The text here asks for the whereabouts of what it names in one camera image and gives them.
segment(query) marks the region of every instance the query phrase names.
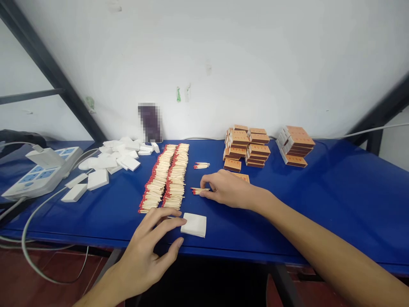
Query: white cable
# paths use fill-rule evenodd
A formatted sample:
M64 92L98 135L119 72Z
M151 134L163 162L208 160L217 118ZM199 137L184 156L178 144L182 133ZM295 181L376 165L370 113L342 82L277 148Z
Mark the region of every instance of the white cable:
M387 129L387 128L400 127L400 126L408 126L408 125L409 125L409 123L382 126L382 127L372 128L372 129L368 129L368 130L364 130L364 131L360 131L360 132L356 132L356 133L351 133L351 134L347 134L347 135L339 136L339 137L332 137L332 138L313 137L313 139L343 139L343 138L346 138L346 137L355 136L355 135L359 135L359 134L363 134L363 133L367 133L367 132L372 132L372 131L376 131L376 130L382 130L382 129Z
M73 247L74 245L66 245L61 247L27 247L28 250L43 250L43 251L55 251L55 250L62 250ZM11 246L11 245L3 245L0 244L0 248L3 249L21 249L21 246Z
M0 148L7 146L7 145L13 145L13 144L28 144L31 146L36 146L35 144L29 143L29 142L10 142L10 143L5 143L5 144L0 145Z
M4 213L1 214L0 216L0 221L6 217L7 214L9 214L11 211L14 210L14 208L16 208L17 206L19 206L23 201L25 201L27 199L27 197L23 196L22 198L20 198L14 205L12 205L10 208L8 208L6 211L4 211Z
M85 254L85 260L84 260L84 264L82 265L82 269L80 271L80 273L78 274L78 277L73 280L73 281L56 281L50 277L48 277L47 275L45 275L43 272L41 272L41 270L33 263L33 261L31 260L29 253L27 251L27 247L26 247L26 236L27 236L27 230L29 228L30 222L33 219L34 215L37 213L38 210L41 209L41 207L43 207L48 201L50 201L54 196L58 195L59 193L61 193L62 191L68 189L67 187L62 188L61 190L59 190L58 192L54 193L52 196L50 196L49 198L47 198L41 205L39 205L37 207L37 209L35 209L33 211L33 213L31 213L29 219L27 220L25 226L24 226L24 230L23 230L23 234L21 235L21 248L23 250L23 254L24 257L26 258L27 262L29 263L29 265L33 268L34 271L37 272L38 275L40 275L42 278L54 283L54 284L72 284L74 282L76 282L79 277L81 276L81 273L85 267L85 263L86 263L86 259L88 257L88 250L89 250L89 246L86 247L86 254Z
M270 139L276 139L274 136L268 136ZM222 140L224 140L225 138L222 138L222 139L214 139L214 138L208 138L208 137L205 137L205 136L191 136L191 137L188 137L188 138L184 138L183 140L186 140L186 139L208 139L208 140L214 140L214 141L222 141Z
M81 159L81 157L82 157L83 155L85 155L85 154L87 154L87 153L93 151L92 154L88 155L87 157L85 157L84 159L82 159L80 162L77 162L77 161L76 161L76 162L73 164L73 166L71 167L71 169L69 170L69 173L70 173L73 169L75 169L77 166L79 166L82 162L84 162L84 161L87 160L88 158L90 158L90 157L92 157L93 155L95 155L98 150L99 150L98 148L91 149L91 150L88 150L88 151L84 152L82 155L80 155L80 156L78 157L77 161L78 161L79 159Z
M222 139L214 139L214 138L207 138L207 137L203 137L203 136L191 136L191 137L188 137L188 138L184 138L184 140L186 140L186 139L209 139L209 140L215 140L215 141L224 140L224 138L222 138Z
M7 241L7 242L13 242L13 243L21 243L21 240L10 239L8 237L3 237L3 236L0 236L0 240ZM27 240L26 242L27 243L35 242L35 240Z

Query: stack of matchboxes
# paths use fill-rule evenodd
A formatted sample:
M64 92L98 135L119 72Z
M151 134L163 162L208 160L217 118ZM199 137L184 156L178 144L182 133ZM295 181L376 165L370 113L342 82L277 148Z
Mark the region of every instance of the stack of matchboxes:
M234 125L234 128L229 128L226 132L224 168L240 172L242 165L240 158L245 159L247 166L263 168L270 155L270 149L266 146L269 141L270 138L264 129Z
M286 165L306 167L304 157L314 148L315 142L302 127L284 126L276 140Z

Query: small bundle of matchsticks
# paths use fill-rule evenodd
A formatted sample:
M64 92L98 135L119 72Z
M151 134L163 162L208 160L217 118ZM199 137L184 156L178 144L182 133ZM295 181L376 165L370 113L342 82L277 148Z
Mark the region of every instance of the small bundle of matchsticks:
M206 162L196 162L196 165L193 166L194 169L200 169L200 168L208 168L210 166L210 163Z
M202 191L210 191L210 189L202 189L202 188L191 188L193 195L200 195L200 192Z
M166 178L169 171L176 145L166 145L153 166L152 175L145 185L145 193L139 205L139 213L148 213L151 208L157 208L165 188Z
M180 209L184 199L184 175L188 162L189 144L179 144L175 151L172 165L167 174L166 193L163 196L162 207Z

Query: left hand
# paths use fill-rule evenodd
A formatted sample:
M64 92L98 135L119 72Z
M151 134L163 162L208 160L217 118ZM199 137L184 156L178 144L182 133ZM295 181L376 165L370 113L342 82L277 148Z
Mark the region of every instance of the left hand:
M185 219L179 218L181 214L173 208L152 208L146 214L120 261L104 275L112 281L119 302L148 290L175 262L182 237L176 239L162 257L153 253L153 248L168 231L186 224Z

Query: floor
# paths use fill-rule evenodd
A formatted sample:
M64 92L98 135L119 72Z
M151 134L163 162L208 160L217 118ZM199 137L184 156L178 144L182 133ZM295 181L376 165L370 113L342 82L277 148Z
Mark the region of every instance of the floor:
M33 262L49 277L70 281L81 270L84 255L71 251L30 251ZM74 284L58 285L42 279L26 263L20 250L0 249L0 307L72 306L94 284L107 258L89 256L83 274ZM309 267L287 267L306 307L349 306L334 290L322 282L300 282L298 272L313 274ZM267 286L268 307L282 307L273 280Z

